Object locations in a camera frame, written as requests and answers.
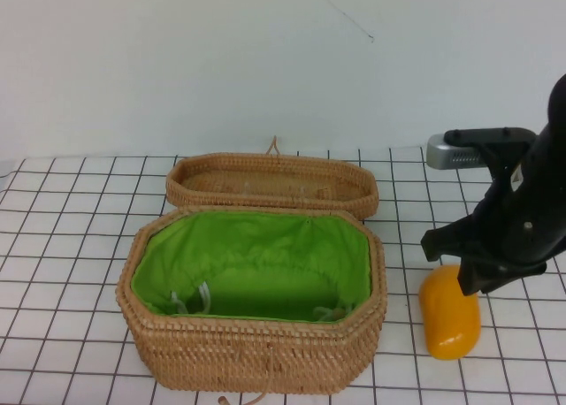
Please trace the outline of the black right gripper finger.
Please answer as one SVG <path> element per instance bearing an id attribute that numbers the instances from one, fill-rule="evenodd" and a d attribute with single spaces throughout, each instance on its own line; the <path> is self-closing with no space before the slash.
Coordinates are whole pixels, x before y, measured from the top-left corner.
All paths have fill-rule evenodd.
<path id="1" fill-rule="evenodd" d="M 463 295 L 473 295 L 480 289 L 476 262 L 463 258 L 458 272 L 458 283 Z"/>
<path id="2" fill-rule="evenodd" d="M 443 255 L 461 257 L 466 250 L 468 233 L 468 217 L 426 231 L 420 242 L 426 259 L 432 262 L 439 260 Z"/>

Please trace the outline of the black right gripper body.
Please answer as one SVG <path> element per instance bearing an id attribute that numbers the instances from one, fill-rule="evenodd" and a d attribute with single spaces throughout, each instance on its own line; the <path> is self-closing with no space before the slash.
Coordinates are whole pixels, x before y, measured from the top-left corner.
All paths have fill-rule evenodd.
<path id="1" fill-rule="evenodd" d="M 565 160 L 531 152 L 516 171 L 520 185 L 476 220 L 485 254 L 466 258 L 476 262 L 478 292 L 540 275 L 550 258 L 565 251 Z"/>

